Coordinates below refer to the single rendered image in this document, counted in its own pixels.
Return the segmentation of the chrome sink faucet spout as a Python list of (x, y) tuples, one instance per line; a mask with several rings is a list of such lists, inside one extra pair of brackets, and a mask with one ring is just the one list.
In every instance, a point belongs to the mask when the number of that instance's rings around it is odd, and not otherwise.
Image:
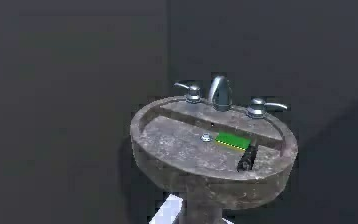
[(226, 112), (232, 106), (232, 90), (225, 76), (216, 76), (210, 86), (208, 101), (219, 112)]

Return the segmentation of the green sponge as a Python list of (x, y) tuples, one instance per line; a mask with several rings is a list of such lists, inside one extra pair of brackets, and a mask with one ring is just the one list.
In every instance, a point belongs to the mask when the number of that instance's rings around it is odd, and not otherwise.
[(251, 143), (250, 139), (225, 132), (219, 132), (215, 137), (215, 141), (239, 150), (245, 150)]

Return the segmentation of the black scrub brush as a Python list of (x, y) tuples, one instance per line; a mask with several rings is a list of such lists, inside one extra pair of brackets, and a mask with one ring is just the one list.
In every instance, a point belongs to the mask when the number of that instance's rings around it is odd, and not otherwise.
[(249, 171), (253, 168), (258, 151), (257, 144), (250, 144), (238, 162), (237, 171)]

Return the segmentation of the grey stone pedestal sink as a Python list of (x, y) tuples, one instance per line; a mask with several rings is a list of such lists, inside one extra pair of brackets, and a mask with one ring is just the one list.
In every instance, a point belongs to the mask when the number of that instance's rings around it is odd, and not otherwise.
[[(257, 142), (251, 170), (237, 171), (244, 151), (217, 143), (219, 132)], [(210, 142), (201, 140), (205, 133)], [(275, 116), (252, 119), (241, 106), (219, 112), (207, 100), (191, 104), (183, 96), (144, 106), (131, 121), (130, 135), (142, 172), (159, 188), (183, 198), (178, 224), (223, 224), (225, 209), (273, 201), (285, 189), (298, 154), (292, 131)]]

